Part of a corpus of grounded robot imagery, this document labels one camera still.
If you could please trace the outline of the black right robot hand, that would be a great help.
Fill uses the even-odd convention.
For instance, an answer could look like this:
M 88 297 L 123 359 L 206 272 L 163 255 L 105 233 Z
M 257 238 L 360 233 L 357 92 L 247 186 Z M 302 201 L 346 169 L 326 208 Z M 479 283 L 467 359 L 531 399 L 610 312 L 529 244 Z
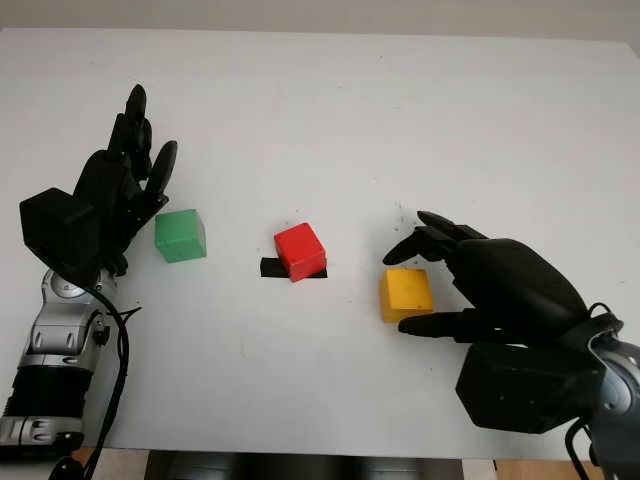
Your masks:
M 571 282 L 526 244 L 489 238 L 432 212 L 417 216 L 422 224 L 383 263 L 396 265 L 416 256 L 442 261 L 471 306 L 406 318 L 400 332 L 460 343 L 548 345 L 591 318 Z

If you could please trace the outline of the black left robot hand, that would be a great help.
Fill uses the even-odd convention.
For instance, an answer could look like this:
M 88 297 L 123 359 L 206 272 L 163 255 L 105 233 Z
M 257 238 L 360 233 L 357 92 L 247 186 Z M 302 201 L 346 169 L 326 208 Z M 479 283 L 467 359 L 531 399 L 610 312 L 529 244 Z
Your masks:
M 100 266 L 115 276 L 126 273 L 124 252 L 133 238 L 169 201 L 165 188 L 177 157 L 178 144 L 170 140 L 151 159 L 146 103 L 144 88 L 135 85 L 116 116 L 107 148 L 87 160 L 73 193 L 99 213 Z

